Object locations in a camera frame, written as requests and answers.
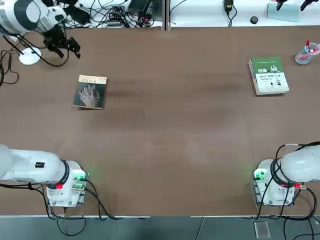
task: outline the table surface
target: table surface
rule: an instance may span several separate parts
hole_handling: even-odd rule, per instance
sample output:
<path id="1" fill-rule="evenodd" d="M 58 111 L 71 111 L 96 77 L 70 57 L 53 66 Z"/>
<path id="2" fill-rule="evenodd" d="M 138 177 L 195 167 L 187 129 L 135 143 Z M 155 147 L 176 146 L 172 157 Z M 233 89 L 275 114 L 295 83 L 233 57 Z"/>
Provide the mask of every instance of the table surface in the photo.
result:
<path id="1" fill-rule="evenodd" d="M 81 59 L 71 54 L 63 67 L 24 66 L 14 57 L 20 79 L 0 88 L 0 142 L 76 160 L 113 215 L 256 215 L 252 170 L 282 144 L 319 140 L 320 58 L 294 60 L 306 39 L 320 39 L 317 26 L 70 33 Z M 268 56 L 281 57 L 284 96 L 255 95 L 247 63 Z M 103 110 L 73 106 L 80 74 L 109 78 Z M 309 186 L 319 196 L 319 184 Z M 0 191 L 0 215 L 46 214 L 39 194 Z M 286 215 L 308 214 L 312 201 L 301 196 Z M 97 215 L 97 203 L 88 195 L 74 211 Z"/>

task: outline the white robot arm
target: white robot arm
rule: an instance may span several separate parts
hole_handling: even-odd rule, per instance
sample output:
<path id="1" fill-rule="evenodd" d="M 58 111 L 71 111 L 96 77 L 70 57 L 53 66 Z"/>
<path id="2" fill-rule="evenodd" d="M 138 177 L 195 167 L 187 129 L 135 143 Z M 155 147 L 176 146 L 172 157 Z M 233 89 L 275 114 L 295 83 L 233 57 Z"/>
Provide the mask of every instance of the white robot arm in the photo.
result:
<path id="1" fill-rule="evenodd" d="M 75 161 L 50 152 L 9 149 L 0 144 L 0 180 L 46 185 L 51 206 L 75 207 L 83 193 L 86 173 Z"/>
<path id="2" fill-rule="evenodd" d="M 45 33 L 67 17 L 59 6 L 48 7 L 41 0 L 1 0 L 0 12 L 2 35 Z"/>
<path id="3" fill-rule="evenodd" d="M 53 3 L 47 6 L 41 0 L 0 0 L 0 36 L 18 36 L 23 39 L 23 34 L 37 31 L 44 36 L 44 44 L 49 51 L 63 58 L 60 49 L 67 49 L 80 58 L 80 45 L 73 37 L 67 39 L 58 25 L 66 17 L 65 11 Z M 26 54 L 24 57 L 27 59 L 30 54 L 39 59 L 41 55 L 39 49 L 31 46 L 20 53 Z"/>
<path id="4" fill-rule="evenodd" d="M 313 181 L 320 181 L 320 145 L 303 147 L 284 155 L 277 162 L 266 159 L 253 172 L 256 203 L 290 206 L 295 197 L 295 186 Z"/>

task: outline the book cover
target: book cover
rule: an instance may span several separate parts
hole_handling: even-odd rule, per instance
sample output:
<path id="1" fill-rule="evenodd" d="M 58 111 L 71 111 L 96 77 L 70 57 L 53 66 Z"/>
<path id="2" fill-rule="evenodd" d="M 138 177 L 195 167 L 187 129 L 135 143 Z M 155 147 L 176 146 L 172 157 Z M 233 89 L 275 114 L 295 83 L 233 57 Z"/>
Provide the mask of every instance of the book cover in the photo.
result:
<path id="1" fill-rule="evenodd" d="M 257 94 L 279 94 L 289 91 L 279 57 L 252 58 L 249 67 Z"/>
<path id="2" fill-rule="evenodd" d="M 73 105 L 81 108 L 103 109 L 107 85 L 107 77 L 79 75 Z"/>

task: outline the red pen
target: red pen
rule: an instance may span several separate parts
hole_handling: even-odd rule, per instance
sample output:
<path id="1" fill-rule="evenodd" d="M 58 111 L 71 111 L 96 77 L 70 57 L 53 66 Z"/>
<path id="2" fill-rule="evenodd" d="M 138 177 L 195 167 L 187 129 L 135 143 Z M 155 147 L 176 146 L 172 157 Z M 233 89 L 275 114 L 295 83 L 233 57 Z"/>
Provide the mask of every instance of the red pen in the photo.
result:
<path id="1" fill-rule="evenodd" d="M 308 51 L 310 51 L 310 40 L 306 41 L 306 47 L 308 48 Z"/>

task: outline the hand illustration on book cover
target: hand illustration on book cover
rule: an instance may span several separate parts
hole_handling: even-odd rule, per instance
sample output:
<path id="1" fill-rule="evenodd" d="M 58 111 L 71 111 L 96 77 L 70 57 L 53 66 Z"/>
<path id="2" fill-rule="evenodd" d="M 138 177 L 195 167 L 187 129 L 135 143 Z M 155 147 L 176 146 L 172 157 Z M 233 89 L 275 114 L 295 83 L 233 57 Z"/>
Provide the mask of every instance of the hand illustration on book cover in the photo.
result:
<path id="1" fill-rule="evenodd" d="M 96 85 L 88 85 L 84 86 L 82 91 L 78 92 L 80 95 L 80 99 L 87 107 L 96 107 L 99 102 L 100 95 L 98 90 L 96 90 Z"/>
<path id="2" fill-rule="evenodd" d="M 73 105 L 87 109 L 103 109 L 108 82 L 105 76 L 79 75 Z"/>

